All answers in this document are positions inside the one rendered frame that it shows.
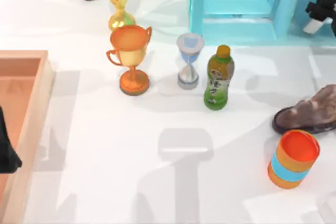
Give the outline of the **grey and blue hourglass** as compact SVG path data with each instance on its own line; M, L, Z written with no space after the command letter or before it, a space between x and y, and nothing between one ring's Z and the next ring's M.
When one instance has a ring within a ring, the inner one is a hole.
M198 85L199 75L193 66L204 48L203 38L195 33L184 33L176 41L177 47L185 67L181 69L177 76L177 84L184 90L195 89Z

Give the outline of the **green bottle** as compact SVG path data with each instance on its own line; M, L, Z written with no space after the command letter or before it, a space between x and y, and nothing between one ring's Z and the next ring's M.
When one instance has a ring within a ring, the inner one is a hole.
M204 104L211 110L221 110L228 100L228 88L234 75L235 63L230 47L220 45L207 64L207 86Z

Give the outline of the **light blue rack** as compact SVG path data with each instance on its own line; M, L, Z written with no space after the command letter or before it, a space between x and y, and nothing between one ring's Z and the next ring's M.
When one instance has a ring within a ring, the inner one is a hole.
M332 19L303 31L316 0L188 0L189 29L207 45L336 45Z

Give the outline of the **orange and blue cup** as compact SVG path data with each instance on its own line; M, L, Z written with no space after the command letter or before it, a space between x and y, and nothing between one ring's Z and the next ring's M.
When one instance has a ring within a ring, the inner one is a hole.
M317 140L303 130L284 133L268 164L269 179L278 187L292 189L301 184L320 154Z

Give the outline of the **brown shoe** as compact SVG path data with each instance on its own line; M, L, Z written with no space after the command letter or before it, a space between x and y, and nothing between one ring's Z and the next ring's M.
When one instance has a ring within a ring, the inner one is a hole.
M321 88L314 96L279 110L272 121L279 134L303 130L310 134L336 129L336 84Z

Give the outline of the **salmon shallow box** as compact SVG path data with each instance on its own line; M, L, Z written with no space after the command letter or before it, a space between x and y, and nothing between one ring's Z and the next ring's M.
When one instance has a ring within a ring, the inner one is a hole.
M22 224L32 166L54 82L45 50L0 50L0 106L23 165L0 174L0 224Z

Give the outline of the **black and white spray bottle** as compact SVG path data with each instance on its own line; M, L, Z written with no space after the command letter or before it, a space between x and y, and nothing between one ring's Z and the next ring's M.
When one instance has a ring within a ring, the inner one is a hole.
M324 24L325 20L332 19L331 29L336 36L336 0L316 0L309 2L306 7L309 22L303 28L307 34L315 34Z

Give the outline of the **orange two-handled trophy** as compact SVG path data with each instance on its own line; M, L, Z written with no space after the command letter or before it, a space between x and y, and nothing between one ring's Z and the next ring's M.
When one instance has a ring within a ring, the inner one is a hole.
M121 91L127 95L141 95L150 86L148 75L137 66L146 56L151 36L151 27L144 29L138 25L118 27L110 36L113 49L106 52L108 60L116 66L129 68L119 80Z

